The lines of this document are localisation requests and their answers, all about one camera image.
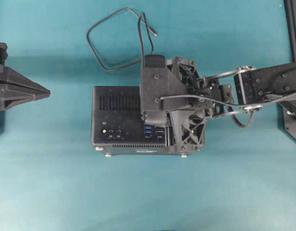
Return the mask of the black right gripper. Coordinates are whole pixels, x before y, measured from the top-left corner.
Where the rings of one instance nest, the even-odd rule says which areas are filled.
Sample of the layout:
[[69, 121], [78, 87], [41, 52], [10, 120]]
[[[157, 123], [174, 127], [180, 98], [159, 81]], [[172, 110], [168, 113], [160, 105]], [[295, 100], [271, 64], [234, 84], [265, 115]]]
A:
[[226, 104], [233, 104], [231, 85], [219, 79], [200, 77], [196, 62], [174, 57], [166, 60], [167, 68], [187, 86], [189, 107], [169, 112], [170, 126], [165, 131], [165, 152], [198, 152], [205, 145], [206, 116], [218, 117]]

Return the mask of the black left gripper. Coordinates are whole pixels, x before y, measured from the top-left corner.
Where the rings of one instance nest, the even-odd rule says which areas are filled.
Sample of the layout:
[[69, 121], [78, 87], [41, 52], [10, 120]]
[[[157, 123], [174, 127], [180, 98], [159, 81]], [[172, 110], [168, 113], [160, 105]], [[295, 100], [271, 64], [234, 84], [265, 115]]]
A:
[[0, 111], [9, 110], [20, 104], [38, 101], [48, 98], [50, 91], [45, 87], [31, 81], [22, 74], [16, 72], [12, 68], [4, 66], [5, 60], [8, 57], [7, 44], [0, 42], [0, 82], [23, 87], [25, 89], [37, 90], [42, 93], [24, 94], [23, 96], [5, 97], [0, 99]]

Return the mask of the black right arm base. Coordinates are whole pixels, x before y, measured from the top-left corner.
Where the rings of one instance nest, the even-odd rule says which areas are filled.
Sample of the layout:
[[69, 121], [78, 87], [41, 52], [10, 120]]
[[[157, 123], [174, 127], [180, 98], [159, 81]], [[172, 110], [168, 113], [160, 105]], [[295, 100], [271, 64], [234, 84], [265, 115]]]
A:
[[[295, 67], [283, 73], [283, 77], [288, 76], [291, 84], [296, 84], [296, 0], [286, 0], [284, 2], [292, 61]], [[280, 103], [283, 110], [283, 122], [285, 131], [296, 141], [296, 96], [289, 101]]]

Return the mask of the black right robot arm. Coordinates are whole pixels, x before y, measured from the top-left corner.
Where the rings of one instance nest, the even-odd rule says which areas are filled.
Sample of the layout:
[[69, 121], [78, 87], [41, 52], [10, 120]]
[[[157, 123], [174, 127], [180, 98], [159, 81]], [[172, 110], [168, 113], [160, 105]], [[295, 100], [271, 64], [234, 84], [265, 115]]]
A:
[[160, 97], [167, 115], [165, 150], [187, 156], [205, 144], [208, 120], [229, 116], [240, 128], [248, 128], [254, 113], [279, 103], [296, 115], [296, 63], [256, 69], [242, 66], [233, 71], [200, 77], [192, 60], [176, 57], [167, 68], [179, 89]]

